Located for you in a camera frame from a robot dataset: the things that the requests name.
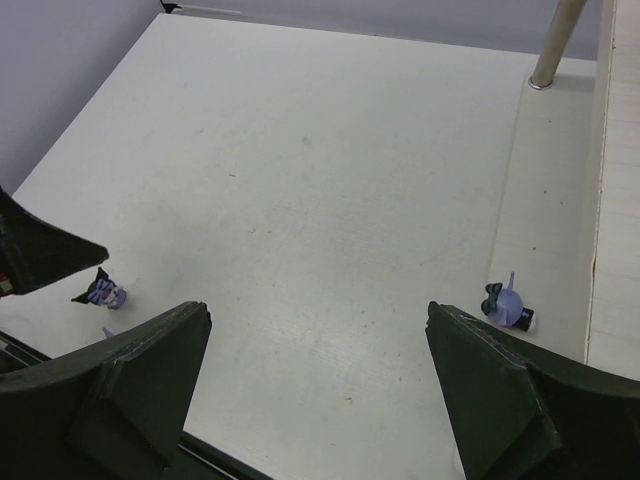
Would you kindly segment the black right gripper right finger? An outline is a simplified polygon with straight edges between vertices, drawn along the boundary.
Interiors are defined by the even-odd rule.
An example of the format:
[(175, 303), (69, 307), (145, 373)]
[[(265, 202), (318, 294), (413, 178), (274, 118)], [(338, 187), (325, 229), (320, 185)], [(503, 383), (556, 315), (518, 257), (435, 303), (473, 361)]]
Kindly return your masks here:
[(639, 384), (452, 305), (426, 337), (468, 479), (636, 479)]

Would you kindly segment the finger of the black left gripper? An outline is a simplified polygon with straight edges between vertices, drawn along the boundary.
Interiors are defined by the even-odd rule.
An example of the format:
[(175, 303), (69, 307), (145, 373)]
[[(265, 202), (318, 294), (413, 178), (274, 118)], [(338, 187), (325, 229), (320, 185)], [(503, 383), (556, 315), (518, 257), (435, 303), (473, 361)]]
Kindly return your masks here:
[(27, 295), (109, 258), (108, 250), (35, 217), (1, 193), (1, 295)]

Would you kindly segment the purple black figurine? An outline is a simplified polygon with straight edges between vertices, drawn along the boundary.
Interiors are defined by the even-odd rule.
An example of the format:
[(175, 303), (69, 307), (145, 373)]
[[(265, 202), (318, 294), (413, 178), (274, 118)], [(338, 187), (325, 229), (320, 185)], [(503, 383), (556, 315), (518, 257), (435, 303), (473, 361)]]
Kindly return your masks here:
[(127, 299), (127, 292), (117, 285), (109, 274), (99, 267), (95, 279), (82, 294), (72, 298), (74, 303), (104, 306), (109, 310), (118, 310)]

